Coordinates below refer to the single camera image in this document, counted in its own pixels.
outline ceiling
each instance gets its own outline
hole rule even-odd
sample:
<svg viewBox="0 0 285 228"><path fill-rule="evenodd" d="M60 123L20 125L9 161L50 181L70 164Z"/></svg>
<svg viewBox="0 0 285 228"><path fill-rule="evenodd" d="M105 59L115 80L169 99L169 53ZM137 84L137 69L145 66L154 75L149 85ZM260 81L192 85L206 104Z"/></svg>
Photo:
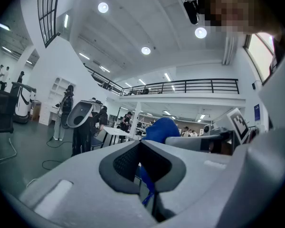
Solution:
<svg viewBox="0 0 285 228"><path fill-rule="evenodd" d="M108 4L106 13L98 11L100 2ZM207 36L199 39L194 32L203 21L192 25L186 16L179 0L81 0L70 16L82 21L80 29L71 28L77 30L72 46L90 58L79 56L88 67L115 82L160 68L222 60L226 33L205 27ZM144 55L142 47L151 54Z"/></svg>
<svg viewBox="0 0 285 228"><path fill-rule="evenodd" d="M18 59L25 48L32 44L22 16L20 0L14 0L8 6L0 18L0 23L10 28L10 31L0 28L0 46L11 50L11 56ZM35 65L38 59L39 55L34 50L29 61Z"/></svg>
<svg viewBox="0 0 285 228"><path fill-rule="evenodd" d="M135 111L136 103L122 103L119 104L130 111ZM200 104L177 104L177 103L141 103L142 111L141 114L150 113L153 116L163 117L167 114L163 111L168 111L172 116L176 117L177 120L197 121L200 119L202 114L205 114L201 123L209 123L216 118L222 116L226 112L233 109L231 106L220 106L220 105L200 105Z"/></svg>

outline ceiling light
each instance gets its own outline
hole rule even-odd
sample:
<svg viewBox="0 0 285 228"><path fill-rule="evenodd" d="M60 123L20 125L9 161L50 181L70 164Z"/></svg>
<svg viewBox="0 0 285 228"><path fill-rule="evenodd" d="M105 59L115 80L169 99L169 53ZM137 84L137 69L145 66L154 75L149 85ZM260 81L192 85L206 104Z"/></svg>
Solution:
<svg viewBox="0 0 285 228"><path fill-rule="evenodd" d="M7 26L7 25L4 25L4 24L1 24L0 23L0 27L3 28L3 29L6 29L8 31L10 31L10 28Z"/></svg>
<svg viewBox="0 0 285 228"><path fill-rule="evenodd" d="M79 54L80 54L82 57L84 57L84 58L90 60L87 56L85 56L85 55L83 55L83 54L81 54L81 53L79 53Z"/></svg>
<svg viewBox="0 0 285 228"><path fill-rule="evenodd" d="M98 10L99 10L99 12L101 12L101 13L106 13L106 12L109 10L109 6L108 6L105 2L101 2L101 3L98 5Z"/></svg>
<svg viewBox="0 0 285 228"><path fill-rule="evenodd" d="M107 71L108 73L110 72L108 69L104 68L103 66L99 66L103 71Z"/></svg>
<svg viewBox="0 0 285 228"><path fill-rule="evenodd" d="M142 53L145 54L145 55L149 55L151 53L151 50L148 47L143 47L142 48Z"/></svg>
<svg viewBox="0 0 285 228"><path fill-rule="evenodd" d="M166 78L167 78L168 81L171 81L171 79L169 78L169 76L168 76L167 73L165 73L165 76L166 76Z"/></svg>
<svg viewBox="0 0 285 228"><path fill-rule="evenodd" d="M206 31L204 28L202 28L202 27L197 28L197 29L195 30L195 36L196 36L197 38L203 39L203 38L206 37L206 35L207 35L207 31Z"/></svg>
<svg viewBox="0 0 285 228"><path fill-rule="evenodd" d="M66 14L66 18L65 18L65 28L67 27L67 20L68 20L68 15Z"/></svg>
<svg viewBox="0 0 285 228"><path fill-rule="evenodd" d="M2 47L2 48L11 53L11 50L8 50L6 47Z"/></svg>
<svg viewBox="0 0 285 228"><path fill-rule="evenodd" d="M141 81L143 85L146 85L146 83L145 83L145 82L143 82L141 79L140 79L139 81Z"/></svg>

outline white column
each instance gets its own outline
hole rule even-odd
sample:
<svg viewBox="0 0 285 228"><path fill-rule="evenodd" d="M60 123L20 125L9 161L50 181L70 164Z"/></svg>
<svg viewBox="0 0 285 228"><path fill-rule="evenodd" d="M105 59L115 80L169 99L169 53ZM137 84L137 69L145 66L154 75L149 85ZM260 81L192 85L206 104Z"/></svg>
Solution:
<svg viewBox="0 0 285 228"><path fill-rule="evenodd" d="M34 45L30 45L27 46L27 48L24 50L24 52L22 53L21 57L19 58L18 62L15 65L12 76L10 77L12 82L17 82L21 71L23 71L24 66L27 63L27 60L29 59L29 56L32 54L34 49L35 49Z"/></svg>
<svg viewBox="0 0 285 228"><path fill-rule="evenodd" d="M134 114L134 117L133 117L133 120L132 120L132 127L131 127L131 130L130 130L131 138L133 138L135 136L135 131L136 131L138 118L139 118L139 114L141 112L141 109L142 109L141 103L137 102L135 114Z"/></svg>

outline chair leg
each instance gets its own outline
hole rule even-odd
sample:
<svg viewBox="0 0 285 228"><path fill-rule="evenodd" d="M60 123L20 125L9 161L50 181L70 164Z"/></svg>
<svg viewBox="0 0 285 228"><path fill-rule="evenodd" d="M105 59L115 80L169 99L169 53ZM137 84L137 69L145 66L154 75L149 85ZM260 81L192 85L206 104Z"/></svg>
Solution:
<svg viewBox="0 0 285 228"><path fill-rule="evenodd" d="M13 157L15 157L15 156L17 155L17 151L15 150L14 145L12 144L10 138L9 138L9 143L10 143L10 145L11 145L11 147L13 148L13 150L14 150L15 153L14 153L13 155L11 155L11 156L1 158L0 161L13 158Z"/></svg>

